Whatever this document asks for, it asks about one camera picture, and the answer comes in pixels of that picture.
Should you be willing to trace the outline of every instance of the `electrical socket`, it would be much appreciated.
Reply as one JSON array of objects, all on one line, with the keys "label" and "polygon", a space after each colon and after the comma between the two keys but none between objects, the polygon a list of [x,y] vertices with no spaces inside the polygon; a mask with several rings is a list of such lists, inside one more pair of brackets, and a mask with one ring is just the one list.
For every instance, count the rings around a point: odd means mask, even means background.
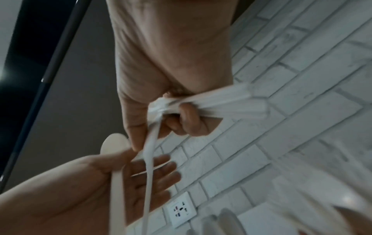
[{"label": "electrical socket", "polygon": [[196,209],[188,192],[170,202],[167,205],[167,210],[173,228],[177,228],[196,216]]}]

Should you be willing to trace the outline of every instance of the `hand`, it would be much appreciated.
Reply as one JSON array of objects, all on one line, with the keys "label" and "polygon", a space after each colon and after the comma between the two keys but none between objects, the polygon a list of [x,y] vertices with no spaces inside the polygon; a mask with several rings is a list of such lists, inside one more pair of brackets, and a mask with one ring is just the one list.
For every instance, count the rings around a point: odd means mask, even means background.
[{"label": "hand", "polygon": [[[115,34],[117,90],[135,151],[147,134],[147,108],[162,96],[198,94],[233,83],[229,28],[237,0],[107,0]],[[166,117],[159,137],[203,136],[220,119],[190,104]]]},{"label": "hand", "polygon": [[[142,217],[146,174],[143,160],[133,161],[136,153],[83,157],[12,188],[0,195],[2,234],[102,235],[109,231],[111,171],[124,166],[124,192],[127,224]],[[168,155],[154,159],[159,166]],[[181,179],[174,162],[154,171],[151,210],[161,207],[171,195],[167,188]]]}]

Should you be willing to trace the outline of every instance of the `palm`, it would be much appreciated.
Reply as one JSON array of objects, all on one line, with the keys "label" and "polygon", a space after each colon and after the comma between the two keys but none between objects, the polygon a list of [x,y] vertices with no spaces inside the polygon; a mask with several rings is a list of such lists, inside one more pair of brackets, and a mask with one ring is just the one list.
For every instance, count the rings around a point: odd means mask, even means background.
[{"label": "palm", "polygon": [[[17,229],[28,234],[107,234],[109,224],[109,198],[111,167],[105,166],[99,156],[84,157],[39,175],[26,184],[14,188],[18,195],[14,202],[27,213],[18,218]],[[169,161],[169,156],[155,158],[155,165]],[[173,172],[174,162],[154,171],[151,210],[170,199],[167,188],[180,180]],[[142,160],[124,167],[124,191],[127,224],[142,217],[146,174]]]}]

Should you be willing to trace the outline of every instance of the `grey wall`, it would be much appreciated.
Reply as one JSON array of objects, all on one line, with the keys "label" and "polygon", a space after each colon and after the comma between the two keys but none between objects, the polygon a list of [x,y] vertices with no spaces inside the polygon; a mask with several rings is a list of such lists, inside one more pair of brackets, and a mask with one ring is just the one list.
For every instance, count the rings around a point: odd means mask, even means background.
[{"label": "grey wall", "polygon": [[3,72],[5,58],[7,57],[21,3],[22,0],[0,1],[0,76]]},{"label": "grey wall", "polygon": [[57,73],[7,189],[45,170],[99,153],[124,132],[116,93],[114,35],[105,0],[93,0]]}]

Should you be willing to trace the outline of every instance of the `open hand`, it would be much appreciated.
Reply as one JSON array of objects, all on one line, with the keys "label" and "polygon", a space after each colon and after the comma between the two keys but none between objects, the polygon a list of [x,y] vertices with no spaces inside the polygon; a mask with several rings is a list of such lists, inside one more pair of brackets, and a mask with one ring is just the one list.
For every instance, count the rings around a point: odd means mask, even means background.
[{"label": "open hand", "polygon": [[[147,109],[162,96],[198,94],[233,83],[229,28],[237,0],[107,0],[115,34],[117,90],[135,151],[147,134]],[[166,117],[159,137],[204,136],[220,119],[190,104]]]},{"label": "open hand", "polygon": [[[12,188],[0,195],[0,231],[4,235],[102,235],[108,233],[111,171],[124,167],[127,224],[143,214],[146,174],[133,150],[86,156]],[[159,166],[168,155],[154,158]],[[151,210],[170,198],[167,188],[181,179],[175,162],[154,171]]]}]

